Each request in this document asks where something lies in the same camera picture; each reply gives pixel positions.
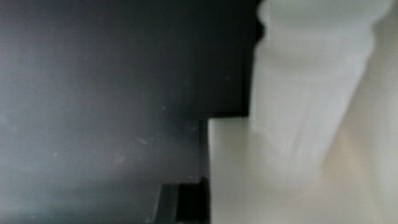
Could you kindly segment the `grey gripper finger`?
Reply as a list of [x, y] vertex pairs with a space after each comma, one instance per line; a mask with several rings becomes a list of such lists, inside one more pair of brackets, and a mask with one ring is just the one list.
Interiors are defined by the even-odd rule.
[[210, 182], [162, 185], [151, 224], [210, 224]]

